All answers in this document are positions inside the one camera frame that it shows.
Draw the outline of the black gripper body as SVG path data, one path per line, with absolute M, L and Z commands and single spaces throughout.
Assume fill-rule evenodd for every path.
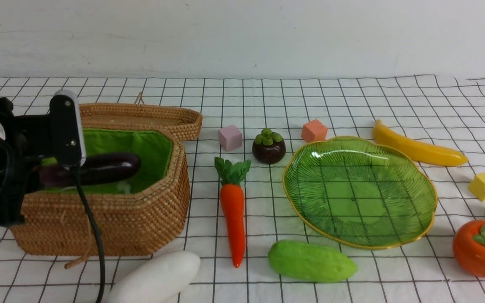
M 0 97 L 0 226 L 25 223 L 24 196 L 43 188 L 39 167 L 52 157 L 49 115 L 13 114 L 13 103 Z

